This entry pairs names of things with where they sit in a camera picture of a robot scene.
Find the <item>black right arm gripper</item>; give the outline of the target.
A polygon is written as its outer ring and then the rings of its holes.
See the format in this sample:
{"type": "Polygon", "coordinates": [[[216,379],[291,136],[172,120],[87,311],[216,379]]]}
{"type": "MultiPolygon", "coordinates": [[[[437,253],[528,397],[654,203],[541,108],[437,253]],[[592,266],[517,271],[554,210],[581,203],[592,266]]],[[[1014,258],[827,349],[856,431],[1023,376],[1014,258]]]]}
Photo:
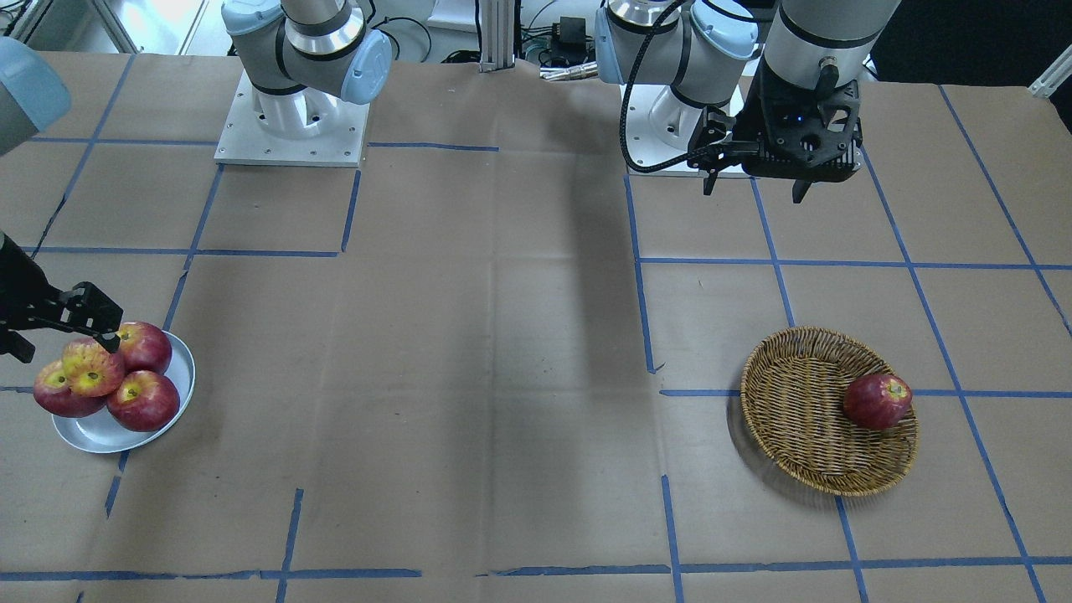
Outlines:
{"type": "Polygon", "coordinates": [[[1,354],[31,363],[35,345],[23,330],[48,328],[81,333],[108,353],[118,353],[123,311],[96,285],[51,286],[42,268],[3,233],[1,250],[1,354]]]}

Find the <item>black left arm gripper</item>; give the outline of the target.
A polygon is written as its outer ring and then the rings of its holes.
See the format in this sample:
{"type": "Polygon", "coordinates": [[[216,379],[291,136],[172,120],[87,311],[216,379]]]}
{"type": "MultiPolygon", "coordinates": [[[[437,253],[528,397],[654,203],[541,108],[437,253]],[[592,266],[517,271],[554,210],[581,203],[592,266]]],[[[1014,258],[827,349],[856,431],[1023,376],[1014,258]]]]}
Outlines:
{"type": "Polygon", "coordinates": [[[734,117],[704,108],[687,145],[687,165],[708,172],[704,196],[721,171],[741,167],[754,177],[794,180],[792,203],[800,204],[812,183],[846,182],[860,168],[860,106],[858,80],[816,90],[759,71],[734,117]]]}

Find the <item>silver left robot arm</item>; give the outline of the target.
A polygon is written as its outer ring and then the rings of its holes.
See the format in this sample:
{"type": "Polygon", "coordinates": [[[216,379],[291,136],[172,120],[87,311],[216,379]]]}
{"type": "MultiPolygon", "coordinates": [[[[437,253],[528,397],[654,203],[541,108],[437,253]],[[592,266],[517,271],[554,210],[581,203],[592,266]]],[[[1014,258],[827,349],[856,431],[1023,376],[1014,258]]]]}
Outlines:
{"type": "Polygon", "coordinates": [[[606,1],[598,75],[621,87],[619,145],[629,170],[678,164],[793,183],[842,183],[860,168],[858,77],[896,1],[606,1]]]}

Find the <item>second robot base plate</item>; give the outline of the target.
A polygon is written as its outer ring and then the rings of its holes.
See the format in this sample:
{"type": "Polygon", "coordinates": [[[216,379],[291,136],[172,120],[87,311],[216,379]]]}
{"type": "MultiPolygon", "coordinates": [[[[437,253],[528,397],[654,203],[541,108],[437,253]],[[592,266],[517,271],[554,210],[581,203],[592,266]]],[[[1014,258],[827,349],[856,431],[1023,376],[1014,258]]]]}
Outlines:
{"type": "MultiPolygon", "coordinates": [[[[734,89],[724,108],[734,114],[743,108],[740,86],[734,89]]],[[[666,162],[687,152],[687,144],[697,126],[700,108],[685,104],[674,95],[670,85],[634,85],[626,116],[626,138],[632,162],[643,167],[666,162]]],[[[704,172],[687,167],[685,162],[673,167],[641,174],[628,167],[628,174],[650,177],[703,177],[704,172]]],[[[724,170],[720,177],[747,177],[740,167],[724,170]]]]}

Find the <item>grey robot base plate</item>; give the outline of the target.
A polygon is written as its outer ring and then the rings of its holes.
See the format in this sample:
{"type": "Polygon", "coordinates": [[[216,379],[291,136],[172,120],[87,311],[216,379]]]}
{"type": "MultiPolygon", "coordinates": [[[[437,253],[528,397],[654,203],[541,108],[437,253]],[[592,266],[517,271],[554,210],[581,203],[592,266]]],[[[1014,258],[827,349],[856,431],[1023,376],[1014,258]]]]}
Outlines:
{"type": "Polygon", "coordinates": [[[245,167],[359,168],[370,107],[319,90],[268,95],[242,73],[214,153],[245,167]]]}

